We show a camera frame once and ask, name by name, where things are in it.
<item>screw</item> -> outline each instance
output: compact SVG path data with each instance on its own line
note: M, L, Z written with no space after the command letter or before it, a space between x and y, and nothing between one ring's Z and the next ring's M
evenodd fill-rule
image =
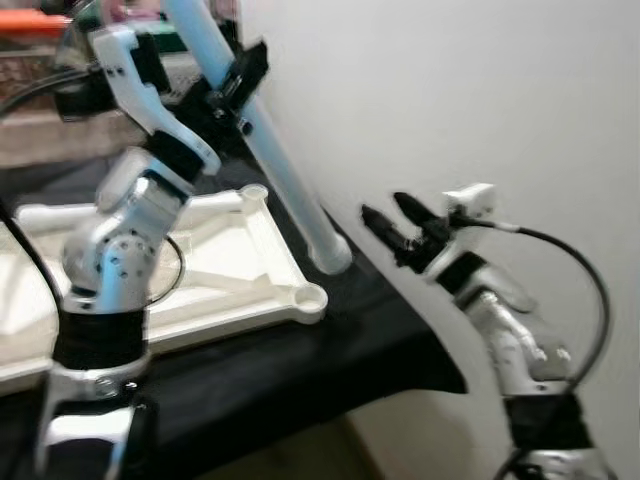
M253 132L253 125L246 118L241 118L238 122L238 129L243 135L251 135L251 132Z
M95 392L101 397L115 397L118 394L115 382L109 378L98 378L94 387Z

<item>floor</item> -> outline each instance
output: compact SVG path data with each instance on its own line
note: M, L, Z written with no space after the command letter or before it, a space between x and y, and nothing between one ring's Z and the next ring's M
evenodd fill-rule
M286 438L199 480L379 480L344 420Z

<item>orange object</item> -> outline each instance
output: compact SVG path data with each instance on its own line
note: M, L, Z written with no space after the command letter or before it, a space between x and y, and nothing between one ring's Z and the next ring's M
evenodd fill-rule
M0 36L46 35L59 37L71 19L45 15L39 10L0 10Z

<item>black band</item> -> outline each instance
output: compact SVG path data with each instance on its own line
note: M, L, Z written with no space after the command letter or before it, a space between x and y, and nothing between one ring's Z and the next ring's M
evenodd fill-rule
M117 107L104 75L92 75L81 83L65 85L53 95L56 110L65 122L81 120Z
M476 270L486 262L475 253L466 252L438 276L438 283L452 295L456 295Z
M145 354L144 310L108 315L65 313L53 360L72 370L117 367Z
M200 157L190 147L160 130L149 137L144 148L189 183L196 180L204 167Z
M505 400L505 408L511 427L513 443L518 448L531 450L578 450L593 446L589 432L582 420L582 408L572 395L558 407L559 397L525 396ZM558 408L553 422L546 431L535 438L540 424Z

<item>black strap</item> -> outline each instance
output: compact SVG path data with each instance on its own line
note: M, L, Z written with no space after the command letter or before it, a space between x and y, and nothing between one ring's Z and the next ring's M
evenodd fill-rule
M523 396L505 400L511 437L518 448L531 450L580 450L593 447L582 419L582 408L575 395L558 408L556 395ZM540 424L554 413L554 421L542 435L533 439Z
M486 262L473 252L466 252L438 276L438 283L450 294L456 295L471 275Z
M146 351L144 310L91 315L66 313L60 319L53 360L72 370L125 365Z
M204 167L196 152L177 138L160 130L156 130L149 137L144 148L189 183L196 180Z

